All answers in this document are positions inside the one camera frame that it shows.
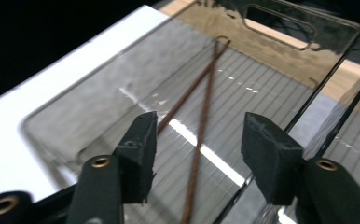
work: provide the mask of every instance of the wooden surface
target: wooden surface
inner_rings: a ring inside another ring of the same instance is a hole
[[[160,11],[168,16],[173,16],[175,13],[179,12],[190,3],[192,0],[173,0],[168,3],[166,6],[162,7]],[[252,23],[254,27],[258,28],[258,23]],[[277,36],[277,31],[274,31],[268,27],[260,26],[259,30],[264,33],[271,34],[273,36]],[[294,43],[295,46],[298,46],[298,40],[295,40],[291,37],[286,37],[285,35],[281,35],[285,41],[288,43]],[[329,82],[322,89],[322,93],[328,95],[334,100],[338,101],[343,95],[349,91],[357,80],[360,79],[360,64],[354,63],[348,60],[345,60],[342,65],[338,68],[337,72],[334,76],[329,80]]]

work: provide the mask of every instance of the white table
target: white table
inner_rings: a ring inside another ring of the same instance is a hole
[[[22,136],[22,121],[167,18],[151,7],[140,7],[0,96],[0,193],[24,190],[33,195],[34,201],[39,201],[58,190]]]

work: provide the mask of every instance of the wooden stick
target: wooden stick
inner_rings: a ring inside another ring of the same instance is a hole
[[[227,49],[230,41],[226,43],[224,48],[222,48],[219,52],[216,52],[212,61],[205,67],[205,69],[201,72],[201,74],[195,79],[195,81],[191,84],[191,86],[186,90],[186,92],[183,94],[183,96],[177,101],[177,103],[172,107],[171,111],[168,112],[168,114],[163,118],[163,120],[159,123],[157,128],[157,133],[159,134],[165,127],[168,125],[169,121],[173,118],[177,110],[180,109],[182,104],[186,101],[186,99],[189,97],[189,95],[198,87],[200,82],[203,80],[203,78],[209,73],[209,71],[212,70],[212,67],[215,64],[215,61],[218,60],[218,58],[224,53],[224,51]]]
[[[195,188],[197,186],[198,168],[199,168],[199,164],[200,164],[201,146],[203,143],[203,137],[204,137],[206,123],[207,123],[210,99],[212,97],[213,79],[214,79],[214,73],[215,73],[215,55],[217,52],[217,45],[218,45],[217,42],[215,42],[215,52],[214,52],[214,56],[213,56],[214,59],[211,63],[211,66],[209,67],[210,68],[209,80],[207,83],[205,99],[203,101],[203,108],[201,111],[200,128],[198,131],[198,141],[197,141],[197,145],[194,148],[194,157],[192,160],[191,173],[189,175],[189,180],[188,180],[186,204],[184,206],[184,212],[183,212],[183,217],[182,217],[182,221],[181,221],[183,224],[188,224],[189,221],[191,220],[192,205],[194,202]]]

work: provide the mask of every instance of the white surface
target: white surface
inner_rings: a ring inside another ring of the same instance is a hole
[[[34,201],[57,189],[44,165],[21,136],[24,118],[100,64],[165,21],[151,7],[140,7],[56,63],[0,96],[0,192],[25,190]]]

